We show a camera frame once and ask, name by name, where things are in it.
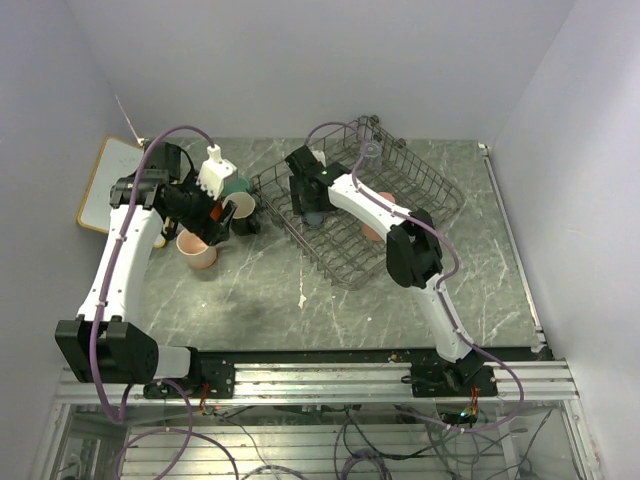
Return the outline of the pink mug with handle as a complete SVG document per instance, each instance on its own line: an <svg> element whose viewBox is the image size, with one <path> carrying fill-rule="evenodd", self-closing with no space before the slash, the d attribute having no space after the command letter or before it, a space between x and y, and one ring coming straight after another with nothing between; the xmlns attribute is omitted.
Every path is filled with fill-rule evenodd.
<svg viewBox="0 0 640 480"><path fill-rule="evenodd" d="M187 264L196 270L211 267L217 260L218 254L215 246L204 243L197 235L182 230L176 239L176 247Z"/></svg>

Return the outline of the black mug white inside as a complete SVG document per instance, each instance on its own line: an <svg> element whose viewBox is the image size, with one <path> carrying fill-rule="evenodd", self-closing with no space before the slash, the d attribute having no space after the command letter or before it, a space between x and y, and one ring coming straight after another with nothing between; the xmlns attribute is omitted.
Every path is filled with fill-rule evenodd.
<svg viewBox="0 0 640 480"><path fill-rule="evenodd" d="M257 218L257 204L248 192L234 192L229 194L223 203L232 202L236 209L231 221L231 230L237 236L257 235L261 232L261 225Z"/></svg>

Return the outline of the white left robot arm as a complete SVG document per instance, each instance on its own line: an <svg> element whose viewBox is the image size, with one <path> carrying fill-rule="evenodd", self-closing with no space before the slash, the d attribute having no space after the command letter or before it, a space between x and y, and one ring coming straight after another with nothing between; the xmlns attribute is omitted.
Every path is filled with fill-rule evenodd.
<svg viewBox="0 0 640 480"><path fill-rule="evenodd" d="M211 144L202 167L177 184L153 154L146 149L144 167L113 186L108 239L93 284L76 317L58 323L55 341L82 383L144 385L168 378L178 395L192 397L204 383L196 350L161 346L136 325L144 275L166 220L208 247L228 240L235 208L221 197L237 169Z"/></svg>

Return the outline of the clear glass cup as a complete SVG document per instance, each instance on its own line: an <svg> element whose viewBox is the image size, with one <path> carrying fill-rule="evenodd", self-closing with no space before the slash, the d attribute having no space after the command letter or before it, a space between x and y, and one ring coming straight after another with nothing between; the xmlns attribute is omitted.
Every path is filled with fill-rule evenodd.
<svg viewBox="0 0 640 480"><path fill-rule="evenodd" d="M383 147L375 140L368 141L362 147L361 153L365 158L377 158L382 155Z"/></svg>

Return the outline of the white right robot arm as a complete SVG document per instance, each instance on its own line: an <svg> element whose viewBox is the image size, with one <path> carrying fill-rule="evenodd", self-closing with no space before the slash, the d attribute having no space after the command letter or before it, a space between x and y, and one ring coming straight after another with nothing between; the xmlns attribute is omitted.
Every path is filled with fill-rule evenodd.
<svg viewBox="0 0 640 480"><path fill-rule="evenodd" d="M342 210L371 228L386 245L386 270L420 307L444 362L442 387L465 394L476 383L484 356L463 326L446 287L460 262L451 243L423 209L409 210L365 185L357 170L323 164L306 145L285 158L294 212L307 218Z"/></svg>

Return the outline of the pink tumbler cup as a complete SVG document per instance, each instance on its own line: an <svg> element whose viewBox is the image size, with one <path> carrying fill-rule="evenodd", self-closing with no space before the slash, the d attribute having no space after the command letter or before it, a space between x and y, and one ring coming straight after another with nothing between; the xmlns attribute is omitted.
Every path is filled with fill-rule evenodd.
<svg viewBox="0 0 640 480"><path fill-rule="evenodd" d="M394 203L395 197L390 192L379 192L379 195L387 201ZM380 233L380 220L378 218L371 217L361 225L361 232L363 235L372 242L384 242L385 236Z"/></svg>

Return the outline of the green mug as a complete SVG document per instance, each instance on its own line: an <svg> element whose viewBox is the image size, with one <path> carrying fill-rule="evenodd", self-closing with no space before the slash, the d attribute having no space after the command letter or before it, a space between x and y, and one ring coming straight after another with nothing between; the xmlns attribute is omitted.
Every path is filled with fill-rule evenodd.
<svg viewBox="0 0 640 480"><path fill-rule="evenodd" d="M224 183L222 196L226 197L232 193L245 192L247 193L251 188L250 182L243 176L237 176L227 179Z"/></svg>

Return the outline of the blue grey plastic cup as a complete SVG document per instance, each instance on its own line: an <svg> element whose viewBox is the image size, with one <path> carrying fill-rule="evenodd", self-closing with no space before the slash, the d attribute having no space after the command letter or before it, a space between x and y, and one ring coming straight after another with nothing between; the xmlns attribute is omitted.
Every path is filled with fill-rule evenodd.
<svg viewBox="0 0 640 480"><path fill-rule="evenodd" d="M306 212L302 216L302 221L305 225L312 229L318 229L323 226L325 213L324 212Z"/></svg>

